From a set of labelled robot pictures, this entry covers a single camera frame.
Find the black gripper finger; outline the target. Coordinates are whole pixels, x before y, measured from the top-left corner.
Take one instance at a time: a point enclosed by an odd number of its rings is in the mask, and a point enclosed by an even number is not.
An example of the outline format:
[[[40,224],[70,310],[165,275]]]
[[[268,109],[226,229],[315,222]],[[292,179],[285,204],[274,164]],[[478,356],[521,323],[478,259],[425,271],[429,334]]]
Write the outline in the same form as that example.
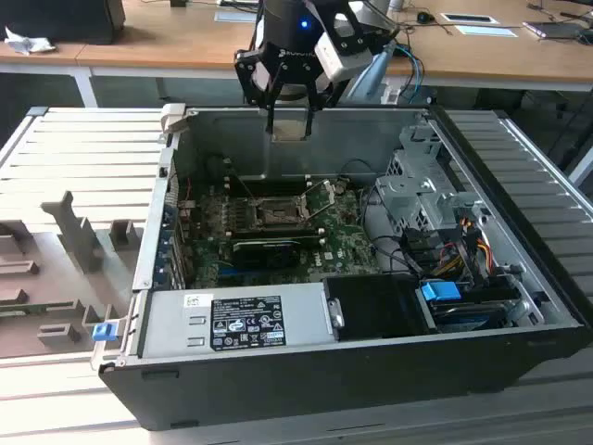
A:
[[[321,92],[317,90],[315,82],[306,83],[308,110],[303,138],[307,139],[311,135],[314,115],[317,111],[324,108],[333,108],[341,98],[347,88],[347,81],[338,83],[330,82]]]
[[[239,49],[234,54],[234,68],[248,105],[257,106],[267,112],[265,131],[273,133],[275,103],[285,85],[284,65],[280,58],[281,49],[276,45],[264,45],[257,50]],[[263,87],[256,82],[258,66],[268,77]]]

